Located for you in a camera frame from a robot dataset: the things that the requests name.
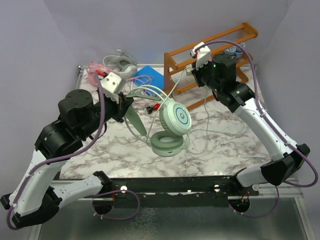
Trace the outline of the mint green headphones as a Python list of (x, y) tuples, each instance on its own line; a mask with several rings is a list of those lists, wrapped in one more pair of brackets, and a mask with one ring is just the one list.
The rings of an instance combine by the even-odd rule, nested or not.
[(125, 124), (131, 134), (149, 146), (153, 153), (160, 157), (172, 157), (189, 147), (190, 142), (184, 141), (184, 135), (191, 132), (192, 118), (188, 109), (181, 103), (170, 98), (163, 90), (153, 85), (141, 85), (131, 90), (128, 97), (160, 101), (159, 120), (163, 131), (150, 136), (140, 116), (133, 107), (125, 114)]

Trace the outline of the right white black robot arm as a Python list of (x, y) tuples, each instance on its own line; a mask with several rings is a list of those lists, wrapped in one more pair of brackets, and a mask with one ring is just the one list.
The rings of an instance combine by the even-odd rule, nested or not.
[(229, 189), (240, 196), (254, 184), (270, 183), (279, 186), (297, 172), (310, 154), (307, 144), (297, 144), (269, 118), (267, 112), (260, 113), (252, 89), (237, 81), (236, 61), (220, 53), (213, 57), (193, 53), (192, 75), (199, 87), (207, 86), (214, 98), (230, 112), (244, 121), (262, 142), (271, 160), (261, 166), (244, 168), (232, 176)]

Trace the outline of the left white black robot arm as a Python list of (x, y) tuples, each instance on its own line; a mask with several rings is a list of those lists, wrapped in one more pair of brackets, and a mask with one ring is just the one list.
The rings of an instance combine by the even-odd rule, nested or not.
[(93, 102), (91, 93), (76, 89), (58, 103), (59, 117), (45, 126), (35, 142), (31, 163), (16, 190), (0, 198), (8, 210), (7, 223), (13, 230), (40, 225), (53, 218), (64, 206), (87, 196), (106, 197), (114, 190), (112, 180), (103, 172), (74, 183), (53, 187), (51, 183), (67, 162), (46, 163), (46, 160), (68, 156), (83, 147), (83, 141), (98, 129), (106, 130), (107, 121), (122, 123), (133, 98), (120, 95), (115, 102), (104, 96), (104, 119), (101, 103)]

